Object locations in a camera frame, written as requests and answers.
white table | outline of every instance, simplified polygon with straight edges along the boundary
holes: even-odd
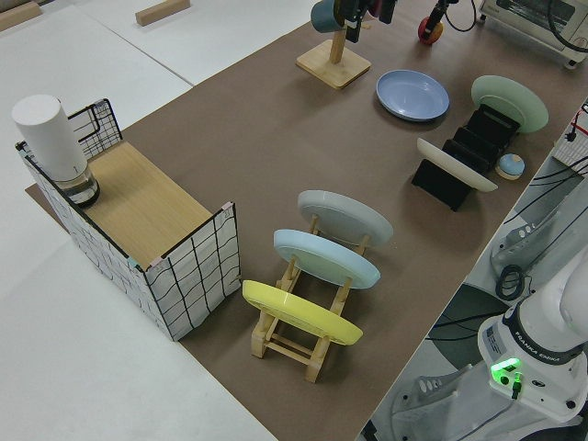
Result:
[[[135,13],[160,0],[70,0],[172,72],[196,85],[308,22],[317,0],[192,0],[141,27]]]
[[[3,439],[275,439],[98,274],[25,194],[33,180],[14,150],[22,138],[10,118],[21,97],[55,95],[67,113],[108,97],[125,128],[191,86],[77,6],[56,0],[42,10],[40,17],[0,33]],[[304,14],[308,19],[308,10]],[[223,30],[206,32],[215,29]],[[257,44],[280,31],[274,28]],[[214,57],[222,60],[203,66],[202,78],[245,51],[252,47],[243,46],[229,60],[217,51]]]

wooden block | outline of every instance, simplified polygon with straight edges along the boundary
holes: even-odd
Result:
[[[368,71],[371,62],[353,53],[348,48],[343,49],[341,61],[330,61],[332,40],[327,40],[301,55],[296,64],[305,71],[323,80],[330,87],[342,89],[357,77]]]
[[[137,18],[137,23],[141,26],[147,26],[189,7],[190,0],[165,0],[158,5],[139,11],[135,14],[135,17]]]
[[[90,169],[100,196],[85,214],[142,268],[211,216],[128,142],[95,156]]]
[[[28,2],[0,14],[0,32],[41,15],[39,5]]]

mug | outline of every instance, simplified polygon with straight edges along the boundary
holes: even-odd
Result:
[[[321,33],[335,32],[343,29],[343,19],[335,13],[338,8],[338,0],[321,0],[312,7],[311,23],[312,26]]]

white plate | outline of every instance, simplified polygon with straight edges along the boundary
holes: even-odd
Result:
[[[369,236],[369,246],[386,243],[394,230],[374,209],[355,199],[324,190],[306,190],[298,196],[298,208],[308,222],[319,217],[320,232],[337,241],[358,245]]]
[[[486,179],[467,165],[449,156],[441,149],[436,148],[430,142],[419,138],[416,140],[416,147],[426,159],[456,177],[464,184],[483,192],[493,191],[498,188],[491,180]]]
[[[549,120],[549,113],[541,98],[525,86],[510,78],[484,75],[471,86],[471,99],[479,106],[485,104],[498,110],[521,127],[519,132],[530,133],[542,129]]]
[[[296,257],[296,268],[321,280],[342,287],[347,278],[351,288],[371,288],[379,280],[379,271],[367,259],[320,236],[296,230],[274,232],[274,248],[287,262]]]

toaster oven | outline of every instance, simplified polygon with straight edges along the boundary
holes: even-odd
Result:
[[[560,52],[570,66],[586,57],[586,53],[566,47],[553,35],[548,0],[484,0],[480,12],[482,19],[493,17]],[[566,41],[588,48],[588,0],[552,0],[551,15],[556,30]]]

